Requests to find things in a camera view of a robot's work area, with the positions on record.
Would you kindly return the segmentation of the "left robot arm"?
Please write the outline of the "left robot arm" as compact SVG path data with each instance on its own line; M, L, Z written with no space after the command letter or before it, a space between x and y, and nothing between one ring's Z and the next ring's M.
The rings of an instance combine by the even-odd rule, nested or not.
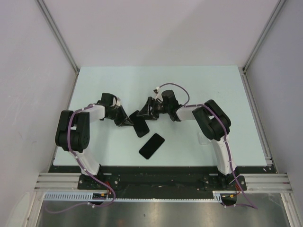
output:
M81 172L89 175L88 183L94 189L101 188L105 178L99 174L100 164L89 150L90 124L104 119L113 120L118 127L134 125L121 105L91 104L76 111L63 110L55 135L56 145L74 157Z

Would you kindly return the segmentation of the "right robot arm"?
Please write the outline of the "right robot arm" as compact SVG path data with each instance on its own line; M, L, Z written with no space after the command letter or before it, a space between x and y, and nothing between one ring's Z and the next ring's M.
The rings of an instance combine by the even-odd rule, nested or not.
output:
M218 171L223 174L218 178L219 186L229 190L235 185L231 174L236 165L230 150L227 148L231 120L212 99L203 104L181 105L175 98L155 99L149 97L138 116L146 120L157 120L160 114L168 114L174 122L195 120L204 136L212 142L217 158Z

